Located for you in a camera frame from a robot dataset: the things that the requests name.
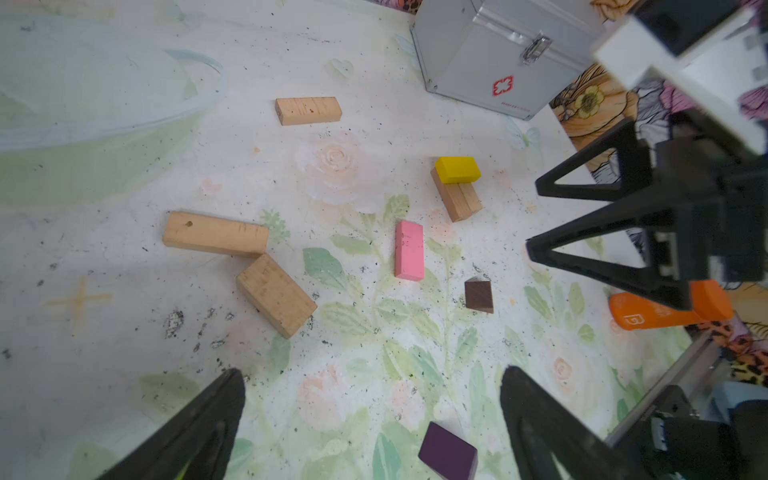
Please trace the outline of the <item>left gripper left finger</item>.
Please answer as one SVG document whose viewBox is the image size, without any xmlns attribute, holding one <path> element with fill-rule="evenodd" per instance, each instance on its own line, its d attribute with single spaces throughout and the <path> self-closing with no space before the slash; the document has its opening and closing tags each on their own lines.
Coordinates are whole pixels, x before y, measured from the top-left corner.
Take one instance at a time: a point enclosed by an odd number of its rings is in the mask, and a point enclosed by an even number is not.
<svg viewBox="0 0 768 480">
<path fill-rule="evenodd" d="M 103 479 L 222 479 L 245 405 L 240 370 L 231 368 L 182 408 Z"/>
</svg>

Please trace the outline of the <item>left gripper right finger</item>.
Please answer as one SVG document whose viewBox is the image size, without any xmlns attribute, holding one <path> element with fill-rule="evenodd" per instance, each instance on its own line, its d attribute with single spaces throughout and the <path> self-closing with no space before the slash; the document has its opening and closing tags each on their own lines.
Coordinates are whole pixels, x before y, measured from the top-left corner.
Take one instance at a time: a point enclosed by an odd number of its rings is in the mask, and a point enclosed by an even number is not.
<svg viewBox="0 0 768 480">
<path fill-rule="evenodd" d="M 517 366 L 505 369 L 500 405 L 522 479 L 647 479 Z"/>
</svg>

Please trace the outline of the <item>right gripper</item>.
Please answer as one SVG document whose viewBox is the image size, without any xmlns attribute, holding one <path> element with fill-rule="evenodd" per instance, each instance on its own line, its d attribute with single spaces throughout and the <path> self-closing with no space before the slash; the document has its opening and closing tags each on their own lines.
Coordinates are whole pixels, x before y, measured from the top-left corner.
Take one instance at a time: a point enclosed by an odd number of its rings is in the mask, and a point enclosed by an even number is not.
<svg viewBox="0 0 768 480">
<path fill-rule="evenodd" d="M 689 281 L 761 282 L 767 273 L 767 156 L 698 110 L 674 113 L 655 147 L 661 198 L 623 198 L 653 181 L 650 147 L 621 120 L 539 177 L 545 197 L 616 201 L 526 241 L 529 258 L 677 310 L 692 308 Z M 592 166 L 594 184 L 566 184 Z M 645 265 L 559 252 L 577 241 L 639 228 Z"/>
</svg>

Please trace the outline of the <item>yellow wood block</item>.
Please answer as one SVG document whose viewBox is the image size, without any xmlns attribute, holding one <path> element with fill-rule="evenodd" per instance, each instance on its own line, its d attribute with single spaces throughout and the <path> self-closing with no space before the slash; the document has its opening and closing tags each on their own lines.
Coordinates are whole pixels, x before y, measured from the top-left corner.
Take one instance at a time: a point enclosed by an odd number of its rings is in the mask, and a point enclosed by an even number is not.
<svg viewBox="0 0 768 480">
<path fill-rule="evenodd" d="M 473 157 L 440 157 L 435 169 L 443 184 L 474 183 L 482 177 Z"/>
</svg>

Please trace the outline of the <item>pink wood block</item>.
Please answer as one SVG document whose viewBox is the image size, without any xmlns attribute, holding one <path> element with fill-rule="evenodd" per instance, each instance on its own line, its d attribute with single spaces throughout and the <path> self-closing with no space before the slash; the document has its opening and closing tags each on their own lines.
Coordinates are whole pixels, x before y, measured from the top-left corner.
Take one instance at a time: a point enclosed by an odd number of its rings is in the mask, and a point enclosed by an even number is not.
<svg viewBox="0 0 768 480">
<path fill-rule="evenodd" d="M 420 282 L 425 277 L 424 232 L 419 224 L 402 220 L 395 233 L 395 277 Z"/>
</svg>

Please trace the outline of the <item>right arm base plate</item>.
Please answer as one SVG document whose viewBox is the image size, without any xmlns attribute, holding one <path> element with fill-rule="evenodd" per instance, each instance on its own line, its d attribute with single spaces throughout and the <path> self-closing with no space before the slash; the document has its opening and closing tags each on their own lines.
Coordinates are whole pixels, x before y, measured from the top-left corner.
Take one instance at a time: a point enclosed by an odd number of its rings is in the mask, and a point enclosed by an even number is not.
<svg viewBox="0 0 768 480">
<path fill-rule="evenodd" d="M 655 479 L 765 479 L 767 389 L 722 382 L 699 417 L 683 389 L 670 385 L 614 443 Z"/>
</svg>

